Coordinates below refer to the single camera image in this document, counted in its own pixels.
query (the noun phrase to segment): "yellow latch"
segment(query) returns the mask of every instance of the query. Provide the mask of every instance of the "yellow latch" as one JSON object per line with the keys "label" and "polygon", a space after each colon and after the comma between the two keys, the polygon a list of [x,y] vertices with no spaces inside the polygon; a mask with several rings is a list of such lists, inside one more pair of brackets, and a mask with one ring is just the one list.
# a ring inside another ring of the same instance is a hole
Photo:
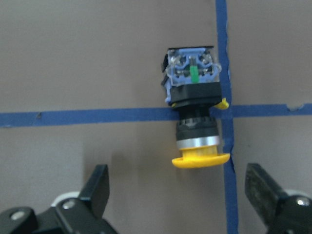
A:
{"label": "yellow latch", "polygon": [[223,98],[222,101],[220,103],[218,103],[217,105],[215,105],[215,108],[218,108],[220,110],[226,110],[229,108],[229,103],[226,101],[226,98]]}

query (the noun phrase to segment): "screw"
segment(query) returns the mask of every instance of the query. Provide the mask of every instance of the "screw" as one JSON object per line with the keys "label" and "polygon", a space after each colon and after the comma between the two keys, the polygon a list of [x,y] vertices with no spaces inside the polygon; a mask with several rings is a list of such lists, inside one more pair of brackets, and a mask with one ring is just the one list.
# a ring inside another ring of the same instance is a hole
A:
{"label": "screw", "polygon": [[75,205],[75,200],[73,199],[70,199],[69,201],[66,201],[64,204],[63,204],[63,208],[68,210],[68,209],[71,209],[73,208]]}
{"label": "screw", "polygon": [[310,205],[310,200],[304,196],[298,197],[296,202],[299,206],[309,206]]}
{"label": "screw", "polygon": [[204,63],[204,64],[208,64],[210,62],[213,62],[213,57],[211,56],[211,54],[203,54],[200,57],[200,60]]}
{"label": "screw", "polygon": [[11,219],[12,220],[18,220],[20,218],[22,218],[25,215],[24,211],[16,211],[11,215]]}

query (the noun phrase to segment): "silver metal ring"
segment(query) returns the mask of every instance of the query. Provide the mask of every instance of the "silver metal ring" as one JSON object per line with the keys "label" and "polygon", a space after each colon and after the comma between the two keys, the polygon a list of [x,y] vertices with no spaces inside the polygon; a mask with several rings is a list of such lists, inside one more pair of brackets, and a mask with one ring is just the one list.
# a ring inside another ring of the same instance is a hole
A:
{"label": "silver metal ring", "polygon": [[201,146],[212,146],[220,143],[219,136],[206,136],[198,138],[190,138],[185,140],[177,140],[176,145],[178,149],[194,148]]}

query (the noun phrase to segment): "blue tape line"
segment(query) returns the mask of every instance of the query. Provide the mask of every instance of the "blue tape line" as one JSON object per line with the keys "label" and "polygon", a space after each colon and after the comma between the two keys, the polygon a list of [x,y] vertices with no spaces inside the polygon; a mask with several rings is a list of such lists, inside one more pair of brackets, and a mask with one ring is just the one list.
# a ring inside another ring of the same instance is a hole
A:
{"label": "blue tape line", "polygon": [[223,152],[230,153],[230,160],[224,165],[224,186],[226,202],[226,218],[228,234],[238,233],[238,208],[237,208],[237,191],[236,191],[236,174],[233,165],[232,149],[234,145],[234,128],[232,113],[232,91],[229,71],[229,58],[227,54],[227,7],[226,0],[216,0],[216,22],[218,32],[218,53],[219,62],[222,71],[219,75],[222,95],[230,104],[228,110],[221,114],[222,120],[222,137],[224,140]]}
{"label": "blue tape line", "polygon": [[177,120],[170,108],[100,109],[0,114],[0,127]]}
{"label": "blue tape line", "polygon": [[[312,103],[305,104],[297,110],[289,110],[286,104],[235,105],[230,110],[221,111],[212,108],[210,113],[215,118],[221,118],[222,120],[232,119],[233,117],[303,116],[312,115]],[[88,123],[170,121],[178,119],[178,113],[169,107],[17,112],[0,113],[0,127],[40,127]]]}

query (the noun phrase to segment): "metal screw head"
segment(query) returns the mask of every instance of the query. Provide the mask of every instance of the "metal screw head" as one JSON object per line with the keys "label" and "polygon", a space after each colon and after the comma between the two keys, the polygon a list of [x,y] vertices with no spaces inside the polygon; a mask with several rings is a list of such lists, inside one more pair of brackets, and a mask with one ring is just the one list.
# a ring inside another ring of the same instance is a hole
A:
{"label": "metal screw head", "polygon": [[73,199],[70,199],[69,201],[66,201],[64,204],[63,204],[63,208],[68,210],[68,209],[71,209],[73,208],[75,205],[75,200]]}
{"label": "metal screw head", "polygon": [[309,206],[310,205],[310,200],[304,196],[298,197],[296,202],[299,206]]}
{"label": "metal screw head", "polygon": [[11,215],[11,219],[12,220],[18,220],[20,218],[22,218],[25,215],[24,211],[16,211]]}

